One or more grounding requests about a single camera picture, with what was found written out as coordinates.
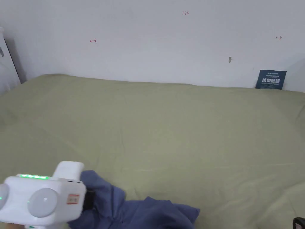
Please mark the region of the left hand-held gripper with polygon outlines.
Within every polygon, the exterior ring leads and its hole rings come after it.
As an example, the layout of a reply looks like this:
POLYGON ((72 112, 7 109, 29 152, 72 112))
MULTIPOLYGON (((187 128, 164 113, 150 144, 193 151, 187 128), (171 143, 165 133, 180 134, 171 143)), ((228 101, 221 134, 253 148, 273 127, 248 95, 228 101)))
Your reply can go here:
POLYGON ((17 174, 0 185, 0 221, 25 229, 60 229, 94 206, 95 192, 80 180, 84 164, 60 162, 53 175, 17 174))

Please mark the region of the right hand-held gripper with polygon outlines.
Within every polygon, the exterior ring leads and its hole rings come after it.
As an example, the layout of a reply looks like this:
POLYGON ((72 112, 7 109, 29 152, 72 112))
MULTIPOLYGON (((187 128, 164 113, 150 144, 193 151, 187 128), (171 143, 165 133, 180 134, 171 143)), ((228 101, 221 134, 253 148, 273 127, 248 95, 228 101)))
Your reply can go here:
POLYGON ((293 229, 305 229, 305 218, 296 217, 292 222, 293 229))

